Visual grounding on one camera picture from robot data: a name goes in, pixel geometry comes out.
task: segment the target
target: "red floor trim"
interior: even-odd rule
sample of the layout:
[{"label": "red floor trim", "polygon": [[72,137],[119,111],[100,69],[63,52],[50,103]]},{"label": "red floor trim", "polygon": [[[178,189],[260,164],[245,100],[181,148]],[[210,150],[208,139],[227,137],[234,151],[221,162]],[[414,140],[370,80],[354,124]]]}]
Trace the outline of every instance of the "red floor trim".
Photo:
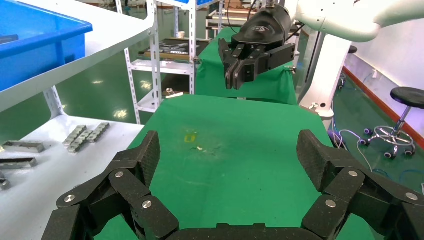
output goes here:
[{"label": "red floor trim", "polygon": [[[346,73],[352,79],[352,81],[375,103],[383,110],[394,122],[397,122],[401,117],[396,114],[387,104],[385,104],[380,98],[378,98],[368,87],[366,87],[349,69],[343,66],[343,72]],[[403,125],[402,130],[409,134],[415,143],[424,149],[424,137],[416,132],[408,123]]]}]

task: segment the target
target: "green tablecloth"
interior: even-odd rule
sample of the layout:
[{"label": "green tablecloth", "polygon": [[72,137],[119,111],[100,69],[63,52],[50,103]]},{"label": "green tablecloth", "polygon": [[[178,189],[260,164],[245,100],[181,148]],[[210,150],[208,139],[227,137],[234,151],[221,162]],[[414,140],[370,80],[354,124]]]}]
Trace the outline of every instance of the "green tablecloth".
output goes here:
[{"label": "green tablecloth", "polygon": [[224,38],[227,42],[231,42],[232,35],[234,35],[234,32],[231,28],[223,28],[218,36],[199,55],[201,64],[196,74],[196,94],[216,97],[255,98],[297,105],[292,74],[284,66],[260,74],[255,81],[243,84],[240,90],[226,89],[224,66],[218,50],[218,39]]},{"label": "green tablecloth", "polygon": [[[181,229],[217,223],[300,227],[320,195],[297,158],[302,129],[331,145],[319,116],[298,106],[184,95],[166,99],[130,148],[147,131],[158,132],[160,162],[150,190]],[[136,238],[119,216],[96,239]],[[338,240],[358,239],[374,238],[352,215]]]}]

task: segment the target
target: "stool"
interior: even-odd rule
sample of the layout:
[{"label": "stool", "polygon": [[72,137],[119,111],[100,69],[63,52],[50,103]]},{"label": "stool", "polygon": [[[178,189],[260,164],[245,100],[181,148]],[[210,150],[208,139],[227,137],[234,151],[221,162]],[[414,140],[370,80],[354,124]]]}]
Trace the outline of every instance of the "stool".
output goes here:
[{"label": "stool", "polygon": [[391,151],[384,153],[386,158],[395,159],[398,154],[398,147],[406,147],[404,151],[405,155],[413,156],[416,150],[414,140],[401,129],[405,124],[405,119],[407,118],[411,108],[424,109],[424,91],[412,87],[396,87],[391,90],[390,97],[407,106],[402,117],[400,117],[394,127],[377,126],[374,130],[366,128],[363,132],[372,137],[368,140],[362,139],[360,143],[362,145],[369,146],[372,140],[378,138],[386,143],[394,145],[394,148]]}]

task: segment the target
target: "yellow stain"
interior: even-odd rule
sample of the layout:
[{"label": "yellow stain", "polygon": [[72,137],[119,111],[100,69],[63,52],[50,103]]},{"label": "yellow stain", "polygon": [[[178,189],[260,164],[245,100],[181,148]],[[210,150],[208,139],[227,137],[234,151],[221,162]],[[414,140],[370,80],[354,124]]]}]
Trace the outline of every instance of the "yellow stain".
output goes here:
[{"label": "yellow stain", "polygon": [[196,140],[196,135],[193,133],[189,133],[187,135],[185,135],[184,137],[184,142],[185,143],[192,143]]}]

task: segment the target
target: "table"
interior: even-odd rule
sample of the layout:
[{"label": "table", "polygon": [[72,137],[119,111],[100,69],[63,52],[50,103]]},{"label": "table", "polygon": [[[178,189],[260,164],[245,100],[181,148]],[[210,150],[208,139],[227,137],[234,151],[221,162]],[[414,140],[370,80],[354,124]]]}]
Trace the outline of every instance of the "table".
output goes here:
[{"label": "table", "polygon": [[224,66],[219,55],[218,39],[224,38],[228,43],[235,33],[231,28],[223,28],[216,38],[199,55],[201,64],[197,69],[195,93],[216,97],[242,97],[271,100],[276,103],[297,105],[293,78],[285,66],[260,74],[255,81],[244,83],[239,90],[226,89]]},{"label": "table", "polygon": [[[299,227],[320,195],[298,161],[299,131],[331,142],[318,115],[298,106],[201,95],[166,99],[147,131],[159,134],[161,155],[150,190],[178,218],[180,229],[217,223]],[[96,240],[135,240],[120,216]],[[338,240],[373,240],[352,215]]]}]

